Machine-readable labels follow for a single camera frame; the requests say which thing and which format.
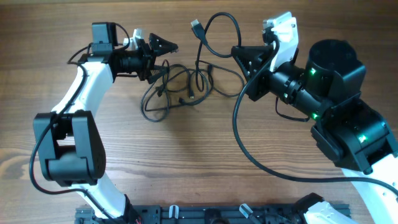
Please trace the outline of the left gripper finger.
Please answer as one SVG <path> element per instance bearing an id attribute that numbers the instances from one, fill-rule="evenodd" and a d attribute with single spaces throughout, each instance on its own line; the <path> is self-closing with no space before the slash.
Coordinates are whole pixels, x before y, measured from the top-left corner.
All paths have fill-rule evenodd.
<path id="1" fill-rule="evenodd" d="M 168 40 L 165 40 L 153 33 L 149 34 L 149 45 L 157 57 L 160 57 L 167 53 L 178 52 L 177 44 L 169 42 Z"/>
<path id="2" fill-rule="evenodd" d="M 148 84 L 155 83 L 158 79 L 163 77 L 168 73 L 169 69 L 167 67 L 154 67 L 147 71 L 146 80 Z"/>

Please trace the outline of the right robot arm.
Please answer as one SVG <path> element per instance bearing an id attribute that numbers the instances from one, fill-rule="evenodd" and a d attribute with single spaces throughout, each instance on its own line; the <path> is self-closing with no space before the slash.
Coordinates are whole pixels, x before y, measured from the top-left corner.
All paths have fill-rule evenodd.
<path id="1" fill-rule="evenodd" d="M 343 171 L 375 223 L 397 222 L 397 140 L 387 121 L 361 99 L 366 67 L 343 40 L 315 43 L 305 68 L 284 62 L 271 70 L 278 45 L 233 47 L 246 78 L 242 95 L 257 101 L 267 93 L 313 120 L 317 148 Z"/>

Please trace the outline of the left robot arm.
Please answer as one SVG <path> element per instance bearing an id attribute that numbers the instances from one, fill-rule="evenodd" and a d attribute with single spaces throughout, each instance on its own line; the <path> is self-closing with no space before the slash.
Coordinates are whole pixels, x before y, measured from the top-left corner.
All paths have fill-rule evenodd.
<path id="1" fill-rule="evenodd" d="M 118 42 L 115 22 L 95 22 L 93 40 L 68 61 L 77 74 L 64 98 L 33 121 L 35 146 L 31 162 L 39 161 L 43 177 L 76 192 L 94 211 L 98 223 L 142 223 L 142 217 L 107 176 L 106 153 L 95 114 L 117 77 L 136 77 L 155 83 L 167 69 L 157 57 L 176 52 L 178 45 L 158 35 L 148 39 L 136 29 Z"/>

